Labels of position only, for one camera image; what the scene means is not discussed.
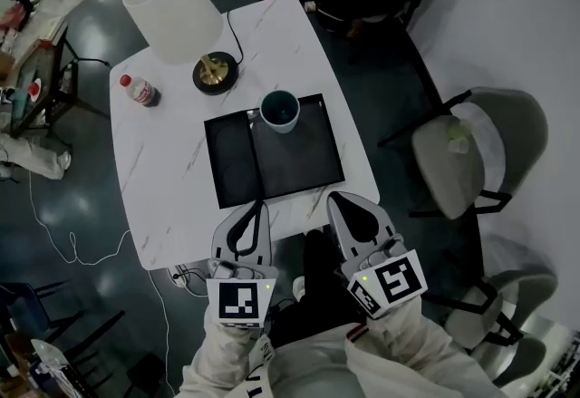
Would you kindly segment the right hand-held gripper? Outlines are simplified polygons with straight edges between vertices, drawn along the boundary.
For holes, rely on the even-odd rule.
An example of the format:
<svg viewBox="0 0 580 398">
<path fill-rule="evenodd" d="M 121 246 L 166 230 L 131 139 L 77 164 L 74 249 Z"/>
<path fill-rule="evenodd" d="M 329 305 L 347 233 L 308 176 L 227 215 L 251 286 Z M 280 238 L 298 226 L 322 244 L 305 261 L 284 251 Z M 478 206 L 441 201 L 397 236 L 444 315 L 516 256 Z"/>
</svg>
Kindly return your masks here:
<svg viewBox="0 0 580 398">
<path fill-rule="evenodd" d="M 386 243 L 396 234 L 387 211 L 351 192 L 333 191 L 326 201 L 333 239 L 344 260 Z M 428 289 L 415 250 L 355 271 L 347 291 L 367 316 L 378 319 Z"/>
</svg>

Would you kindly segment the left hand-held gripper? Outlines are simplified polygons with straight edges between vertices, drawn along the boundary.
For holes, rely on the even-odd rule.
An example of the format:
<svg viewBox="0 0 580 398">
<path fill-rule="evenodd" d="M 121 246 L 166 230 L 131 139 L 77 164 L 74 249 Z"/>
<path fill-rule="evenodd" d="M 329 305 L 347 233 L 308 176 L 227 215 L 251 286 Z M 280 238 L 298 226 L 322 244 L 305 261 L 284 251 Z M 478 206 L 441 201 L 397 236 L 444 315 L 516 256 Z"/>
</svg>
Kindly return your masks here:
<svg viewBox="0 0 580 398">
<path fill-rule="evenodd" d="M 238 207 L 217 226 L 212 257 L 216 258 L 208 261 L 206 280 L 212 319 L 226 327 L 263 328 L 279 275 L 275 267 L 261 266 L 271 263 L 269 210 L 264 201 Z"/>
</svg>

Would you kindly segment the black tray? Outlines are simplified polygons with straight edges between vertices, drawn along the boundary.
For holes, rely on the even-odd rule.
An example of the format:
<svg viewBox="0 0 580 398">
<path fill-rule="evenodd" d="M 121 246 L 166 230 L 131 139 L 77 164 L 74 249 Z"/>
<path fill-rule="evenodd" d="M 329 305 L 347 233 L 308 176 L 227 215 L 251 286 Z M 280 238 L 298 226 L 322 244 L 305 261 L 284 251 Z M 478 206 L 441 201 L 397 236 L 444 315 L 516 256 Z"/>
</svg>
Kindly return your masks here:
<svg viewBox="0 0 580 398">
<path fill-rule="evenodd" d="M 285 134 L 274 131 L 258 109 L 204 121 L 221 209 L 345 181 L 323 95 L 299 102 L 297 124 Z"/>
</svg>

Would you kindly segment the person's left forearm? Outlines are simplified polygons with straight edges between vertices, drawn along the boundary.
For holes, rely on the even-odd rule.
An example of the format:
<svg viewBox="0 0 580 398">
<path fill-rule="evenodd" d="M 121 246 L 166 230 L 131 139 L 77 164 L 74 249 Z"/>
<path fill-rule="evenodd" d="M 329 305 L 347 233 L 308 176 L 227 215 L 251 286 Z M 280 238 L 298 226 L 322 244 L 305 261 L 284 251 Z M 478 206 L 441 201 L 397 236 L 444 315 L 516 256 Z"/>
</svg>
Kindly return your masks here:
<svg viewBox="0 0 580 398">
<path fill-rule="evenodd" d="M 276 352 L 267 335 L 254 341 L 250 330 L 220 324 L 209 309 L 204 329 L 175 398 L 274 398 L 270 366 Z"/>
</svg>

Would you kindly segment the person's right forearm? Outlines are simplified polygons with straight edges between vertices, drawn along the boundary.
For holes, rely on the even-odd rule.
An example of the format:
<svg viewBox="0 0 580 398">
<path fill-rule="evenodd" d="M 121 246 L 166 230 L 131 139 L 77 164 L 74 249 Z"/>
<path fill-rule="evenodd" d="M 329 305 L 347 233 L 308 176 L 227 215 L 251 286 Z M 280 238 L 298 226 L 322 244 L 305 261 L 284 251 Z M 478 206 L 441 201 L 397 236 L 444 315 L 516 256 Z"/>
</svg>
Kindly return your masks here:
<svg viewBox="0 0 580 398">
<path fill-rule="evenodd" d="M 344 351 L 364 398 L 508 398 L 418 298 L 358 325 Z"/>
</svg>

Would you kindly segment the person's black trousers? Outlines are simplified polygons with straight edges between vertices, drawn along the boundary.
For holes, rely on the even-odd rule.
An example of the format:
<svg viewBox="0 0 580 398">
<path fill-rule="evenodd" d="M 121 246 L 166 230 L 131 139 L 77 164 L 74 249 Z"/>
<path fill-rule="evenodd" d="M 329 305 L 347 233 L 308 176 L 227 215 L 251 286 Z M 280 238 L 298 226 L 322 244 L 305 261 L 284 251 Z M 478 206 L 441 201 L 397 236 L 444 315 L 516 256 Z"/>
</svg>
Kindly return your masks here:
<svg viewBox="0 0 580 398">
<path fill-rule="evenodd" d="M 275 348 L 365 320 L 359 304 L 336 274 L 342 255 L 322 231 L 306 234 L 303 262 L 305 293 L 274 316 L 268 336 Z"/>
</svg>

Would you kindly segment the white power strip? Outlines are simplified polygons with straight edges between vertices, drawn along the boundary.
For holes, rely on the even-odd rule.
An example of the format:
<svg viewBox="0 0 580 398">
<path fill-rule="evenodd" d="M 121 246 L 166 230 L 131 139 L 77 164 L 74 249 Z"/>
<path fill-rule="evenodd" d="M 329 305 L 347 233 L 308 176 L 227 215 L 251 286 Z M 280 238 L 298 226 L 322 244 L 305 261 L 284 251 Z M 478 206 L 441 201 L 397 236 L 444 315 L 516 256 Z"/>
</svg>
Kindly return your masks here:
<svg viewBox="0 0 580 398">
<path fill-rule="evenodd" d="M 172 283 L 179 288 L 189 287 L 189 270 L 181 265 L 167 269 Z"/>
</svg>

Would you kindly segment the white marble table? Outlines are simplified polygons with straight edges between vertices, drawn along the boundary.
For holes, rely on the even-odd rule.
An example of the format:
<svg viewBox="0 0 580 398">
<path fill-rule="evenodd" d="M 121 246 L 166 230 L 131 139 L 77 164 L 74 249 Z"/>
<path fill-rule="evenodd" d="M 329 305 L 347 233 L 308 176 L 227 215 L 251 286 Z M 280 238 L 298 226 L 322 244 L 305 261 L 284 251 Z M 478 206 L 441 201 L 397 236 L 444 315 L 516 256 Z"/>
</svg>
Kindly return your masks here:
<svg viewBox="0 0 580 398">
<path fill-rule="evenodd" d="M 210 256 L 214 231 L 227 212 L 218 206 L 204 121 L 254 109 L 276 89 L 323 95 L 345 177 L 339 189 L 380 198 L 343 91 L 298 0 L 233 10 L 224 17 L 217 49 L 243 59 L 236 86 L 218 96 L 194 86 L 190 66 L 161 63 L 150 49 L 111 70 L 116 168 L 137 255 L 148 270 Z M 155 86 L 159 105 L 132 100 L 120 85 L 123 74 Z"/>
</svg>

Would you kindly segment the crumpled white paper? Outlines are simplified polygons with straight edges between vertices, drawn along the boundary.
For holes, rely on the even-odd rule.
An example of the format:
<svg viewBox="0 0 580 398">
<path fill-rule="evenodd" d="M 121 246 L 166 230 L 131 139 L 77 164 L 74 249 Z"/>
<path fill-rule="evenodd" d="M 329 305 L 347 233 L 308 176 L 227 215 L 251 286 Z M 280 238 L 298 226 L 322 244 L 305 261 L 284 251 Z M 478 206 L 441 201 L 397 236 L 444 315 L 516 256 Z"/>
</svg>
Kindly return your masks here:
<svg viewBox="0 0 580 398">
<path fill-rule="evenodd" d="M 471 131 L 462 120 L 451 120 L 447 126 L 448 152 L 465 155 L 469 152 Z"/>
</svg>

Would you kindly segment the person's white hoodie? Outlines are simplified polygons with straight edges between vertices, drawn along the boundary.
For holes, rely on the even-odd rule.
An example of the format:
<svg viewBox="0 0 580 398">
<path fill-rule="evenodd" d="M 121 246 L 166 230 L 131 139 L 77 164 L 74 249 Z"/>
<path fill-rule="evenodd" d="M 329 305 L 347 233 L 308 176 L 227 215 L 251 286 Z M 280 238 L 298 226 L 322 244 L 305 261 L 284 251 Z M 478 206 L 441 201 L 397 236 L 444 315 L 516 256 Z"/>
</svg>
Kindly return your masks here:
<svg viewBox="0 0 580 398">
<path fill-rule="evenodd" d="M 269 373 L 273 398 L 364 398 L 341 337 L 316 335 L 277 347 Z"/>
</svg>

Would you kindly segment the red cap soda bottle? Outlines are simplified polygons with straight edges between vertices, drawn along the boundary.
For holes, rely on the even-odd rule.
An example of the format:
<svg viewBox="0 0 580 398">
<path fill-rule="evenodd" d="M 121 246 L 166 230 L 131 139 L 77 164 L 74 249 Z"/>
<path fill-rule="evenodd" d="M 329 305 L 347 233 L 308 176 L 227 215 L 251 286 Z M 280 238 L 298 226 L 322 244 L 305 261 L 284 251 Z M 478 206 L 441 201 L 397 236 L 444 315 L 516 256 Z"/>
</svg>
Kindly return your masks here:
<svg viewBox="0 0 580 398">
<path fill-rule="evenodd" d="M 160 91 L 141 77 L 123 74 L 120 78 L 120 85 L 132 100 L 144 107 L 152 108 L 160 103 Z"/>
</svg>

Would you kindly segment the blue folding chair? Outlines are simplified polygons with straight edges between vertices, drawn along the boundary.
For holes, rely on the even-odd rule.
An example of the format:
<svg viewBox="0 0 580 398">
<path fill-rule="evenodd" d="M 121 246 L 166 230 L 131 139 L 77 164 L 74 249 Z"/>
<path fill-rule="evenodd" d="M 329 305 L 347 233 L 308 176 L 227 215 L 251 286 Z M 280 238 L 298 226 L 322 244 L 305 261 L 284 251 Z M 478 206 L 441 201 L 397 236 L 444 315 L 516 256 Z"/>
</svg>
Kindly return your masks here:
<svg viewBox="0 0 580 398">
<path fill-rule="evenodd" d="M 58 339 L 84 311 L 60 319 L 52 319 L 46 311 L 43 299 L 55 295 L 66 281 L 40 287 L 27 283 L 0 282 L 0 307 L 5 310 L 15 331 L 21 331 L 48 343 Z"/>
</svg>

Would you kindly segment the white shade table lamp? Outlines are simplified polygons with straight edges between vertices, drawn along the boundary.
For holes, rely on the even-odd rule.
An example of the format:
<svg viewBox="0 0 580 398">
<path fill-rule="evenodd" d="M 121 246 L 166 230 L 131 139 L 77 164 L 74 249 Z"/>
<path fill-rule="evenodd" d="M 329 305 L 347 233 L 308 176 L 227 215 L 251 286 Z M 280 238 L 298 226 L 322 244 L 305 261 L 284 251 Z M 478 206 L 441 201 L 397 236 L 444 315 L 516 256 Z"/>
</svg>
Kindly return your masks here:
<svg viewBox="0 0 580 398">
<path fill-rule="evenodd" d="M 122 0 L 131 19 L 167 65 L 192 67 L 192 81 L 206 95 L 233 88 L 239 63 L 214 50 L 224 18 L 210 0 Z"/>
</svg>

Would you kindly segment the dark glass coffee table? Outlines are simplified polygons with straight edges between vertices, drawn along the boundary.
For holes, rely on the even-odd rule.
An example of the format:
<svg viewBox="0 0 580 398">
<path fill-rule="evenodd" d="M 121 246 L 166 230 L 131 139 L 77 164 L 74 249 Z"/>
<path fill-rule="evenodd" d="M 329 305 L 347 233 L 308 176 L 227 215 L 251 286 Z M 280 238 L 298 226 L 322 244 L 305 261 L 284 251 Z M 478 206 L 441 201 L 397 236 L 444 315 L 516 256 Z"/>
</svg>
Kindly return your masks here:
<svg viewBox="0 0 580 398">
<path fill-rule="evenodd" d="M 58 139 L 55 124 L 76 108 L 105 120 L 110 115 L 79 96 L 79 64 L 111 64 L 103 59 L 81 57 L 67 38 L 68 24 L 61 24 L 54 37 L 38 39 L 24 53 L 8 76 L 7 84 L 14 90 L 5 121 L 0 120 L 0 132 L 17 139 L 45 133 Z M 42 81 L 42 92 L 32 102 L 27 88 L 36 78 Z"/>
</svg>

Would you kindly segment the pink cushion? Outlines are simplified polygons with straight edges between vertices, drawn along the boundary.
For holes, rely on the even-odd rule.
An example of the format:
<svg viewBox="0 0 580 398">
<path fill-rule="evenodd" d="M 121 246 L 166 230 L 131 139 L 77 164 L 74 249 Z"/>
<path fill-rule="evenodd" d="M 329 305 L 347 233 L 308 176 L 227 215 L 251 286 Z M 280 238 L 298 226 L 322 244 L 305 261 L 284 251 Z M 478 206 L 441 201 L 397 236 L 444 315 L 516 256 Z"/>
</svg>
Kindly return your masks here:
<svg viewBox="0 0 580 398">
<path fill-rule="evenodd" d="M 18 31 L 24 18 L 24 7 L 19 4 L 13 5 L 0 17 L 0 30 L 14 29 Z"/>
</svg>

